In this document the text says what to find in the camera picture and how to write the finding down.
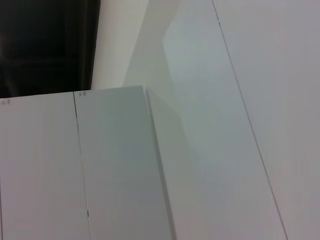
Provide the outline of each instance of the cabinet door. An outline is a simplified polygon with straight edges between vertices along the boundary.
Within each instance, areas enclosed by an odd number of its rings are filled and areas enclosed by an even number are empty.
[[[3,240],[89,240],[74,95],[0,99]]]
[[[75,92],[92,240],[170,240],[142,87]]]

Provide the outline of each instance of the dark opening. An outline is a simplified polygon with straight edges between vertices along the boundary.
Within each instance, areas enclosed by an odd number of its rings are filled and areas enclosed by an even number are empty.
[[[88,90],[100,0],[0,1],[0,98]]]

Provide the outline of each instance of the vertical edge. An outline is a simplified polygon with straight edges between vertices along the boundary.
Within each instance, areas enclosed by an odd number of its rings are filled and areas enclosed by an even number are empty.
[[[262,162],[262,165],[263,165],[264,173],[266,175],[266,178],[267,178],[270,190],[271,190],[271,194],[272,194],[272,197],[273,197],[273,200],[274,200],[274,203],[275,203],[275,207],[276,207],[277,213],[278,213],[279,218],[280,218],[280,222],[281,222],[281,225],[282,225],[282,228],[283,228],[283,231],[284,231],[284,235],[285,235],[286,240],[288,240],[288,235],[287,235],[287,231],[286,231],[286,228],[285,228],[285,224],[284,224],[284,221],[283,221],[283,219],[281,217],[279,206],[278,206],[278,203],[277,203],[277,200],[276,200],[276,196],[275,196],[274,190],[273,190],[273,188],[271,186],[270,178],[269,178],[269,175],[268,175],[268,172],[267,172],[267,168],[266,168],[264,159],[263,159],[262,154],[261,154],[261,150],[260,150],[260,147],[259,147],[259,144],[258,144],[258,140],[257,140],[256,134],[255,134],[255,131],[254,131],[250,116],[249,116],[249,112],[248,112],[248,109],[247,109],[247,106],[246,106],[246,103],[245,103],[245,99],[244,99],[244,96],[243,96],[243,94],[241,92],[240,84],[239,84],[239,81],[238,81],[238,78],[237,78],[237,75],[236,75],[236,71],[235,71],[234,65],[232,63],[232,59],[231,59],[230,52],[229,52],[229,49],[228,49],[228,46],[227,46],[227,42],[226,42],[226,38],[225,38],[224,32],[223,32],[221,24],[220,24],[218,12],[217,12],[214,0],[212,0],[212,5],[213,5],[213,8],[214,8],[216,17],[218,19],[218,22],[219,22],[220,31],[221,31],[221,34],[222,34],[222,37],[223,37],[223,41],[224,41],[224,45],[225,45],[225,48],[226,48],[226,52],[228,54],[228,58],[229,58],[229,61],[230,61],[231,67],[232,67],[233,75],[235,77],[235,80],[236,80],[236,83],[237,83],[237,86],[238,86],[238,89],[239,89],[239,92],[240,92],[240,96],[241,96],[242,103],[244,105],[246,116],[247,116],[247,118],[249,120],[249,124],[250,124],[250,128],[251,128],[251,131],[252,131],[252,134],[253,134],[255,145],[256,145],[256,147],[258,149],[258,152],[259,152],[259,155],[260,155],[260,159],[261,159],[261,162]]]
[[[0,178],[0,229],[1,229],[1,240],[4,240],[4,225],[3,225],[3,219],[2,219],[1,178]]]
[[[82,170],[82,180],[83,180],[85,205],[86,205],[86,212],[87,212],[87,216],[88,216],[89,237],[91,239],[89,209],[88,209],[87,192],[86,192],[86,181],[85,181],[85,171],[84,171],[84,166],[83,166],[83,161],[82,161],[82,151],[81,151],[81,143],[80,143],[80,133],[79,133],[79,123],[78,123],[78,114],[77,114],[77,106],[76,106],[76,97],[75,97],[75,92],[73,91],[72,93],[73,93],[73,102],[74,102],[74,111],[75,111],[78,143],[79,143],[79,150],[80,150],[80,164],[81,164],[81,170]]]
[[[149,98],[147,90],[145,91],[145,94],[146,94],[146,104],[147,104],[149,112],[150,112],[149,121],[151,121],[151,133],[152,133],[153,144],[154,144],[154,148],[155,148],[155,157],[156,157],[156,162],[157,162],[158,171],[159,171],[159,175],[160,175],[163,198],[164,198],[166,213],[167,213],[167,217],[168,217],[171,237],[172,237],[172,240],[177,240],[176,227],[175,227],[175,222],[174,222],[172,209],[171,209],[171,205],[170,205],[167,182],[166,182],[166,178],[165,178],[164,167],[162,164],[161,153],[160,153],[160,149],[159,149],[156,127],[155,127],[154,117],[153,117],[152,109],[151,109],[150,98]]]

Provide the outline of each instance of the panel seam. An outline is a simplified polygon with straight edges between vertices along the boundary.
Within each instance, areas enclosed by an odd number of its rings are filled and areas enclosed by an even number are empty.
[[[0,221],[1,221],[1,240],[4,240],[4,224],[2,218],[2,198],[1,198],[1,178],[0,178]]]
[[[78,123],[76,98],[75,98],[75,92],[72,92],[72,93],[73,93],[73,101],[74,101],[74,111],[75,111],[75,118],[76,118],[78,144],[79,144],[79,149],[80,149],[80,164],[81,164],[82,180],[83,180],[83,187],[84,187],[85,205],[86,205],[86,211],[87,211],[87,216],[88,216],[89,237],[90,237],[90,240],[91,240],[89,209],[88,209],[88,200],[87,200],[87,192],[86,192],[86,182],[85,182],[85,171],[84,171],[84,166],[83,166],[83,161],[82,161],[82,151],[81,151],[81,143],[80,143],[80,131],[79,131],[79,123]]]
[[[287,235],[287,231],[286,231],[286,228],[285,228],[285,224],[284,224],[284,221],[283,221],[283,219],[281,217],[279,206],[278,206],[278,203],[277,203],[277,200],[276,200],[276,196],[275,196],[274,190],[273,190],[271,182],[270,182],[270,178],[269,178],[269,175],[268,175],[268,172],[267,172],[267,168],[266,168],[264,159],[263,159],[262,154],[261,154],[261,150],[260,150],[260,147],[259,147],[259,144],[258,144],[258,140],[257,140],[256,134],[255,134],[251,119],[249,117],[249,112],[248,112],[248,109],[247,109],[247,106],[246,106],[246,103],[245,103],[245,99],[244,99],[244,96],[243,96],[243,94],[241,92],[240,84],[239,84],[239,81],[238,81],[238,78],[237,78],[237,75],[236,75],[236,71],[235,71],[234,65],[232,63],[232,59],[231,59],[231,56],[230,56],[230,52],[229,52],[229,49],[228,49],[228,45],[227,45],[227,42],[226,42],[226,38],[225,38],[224,32],[223,32],[221,24],[220,24],[220,20],[219,20],[219,16],[218,16],[218,13],[217,13],[217,9],[216,9],[214,0],[212,0],[212,4],[213,4],[213,8],[214,8],[217,20],[219,22],[219,27],[220,27],[220,31],[221,31],[221,34],[222,34],[222,37],[223,37],[224,45],[225,45],[226,51],[228,53],[228,57],[229,57],[229,60],[230,60],[230,63],[231,63],[232,71],[233,71],[233,74],[234,74],[234,77],[235,77],[235,80],[236,80],[236,83],[237,83],[237,86],[238,86],[238,89],[239,89],[239,92],[240,92],[240,96],[241,96],[241,99],[242,99],[242,103],[244,105],[246,116],[247,116],[247,118],[249,120],[250,128],[251,128],[251,131],[252,131],[252,134],[253,134],[253,138],[254,138],[255,144],[257,146],[259,155],[260,155],[260,159],[261,159],[261,162],[262,162],[262,165],[263,165],[263,169],[264,169],[264,172],[265,172],[269,187],[271,189],[272,197],[273,197],[273,200],[274,200],[274,203],[275,203],[275,206],[276,206],[277,213],[278,213],[279,218],[280,218],[280,222],[281,222],[281,225],[282,225],[282,228],[283,228],[283,231],[284,231],[284,235],[285,235],[286,240],[288,240],[288,235]]]

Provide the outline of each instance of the white board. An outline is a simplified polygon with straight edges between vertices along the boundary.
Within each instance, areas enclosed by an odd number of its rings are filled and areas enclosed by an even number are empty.
[[[4,240],[89,240],[73,93],[0,99]]]
[[[289,240],[320,236],[320,2],[213,0]]]
[[[92,240],[170,240],[142,87],[75,92]]]

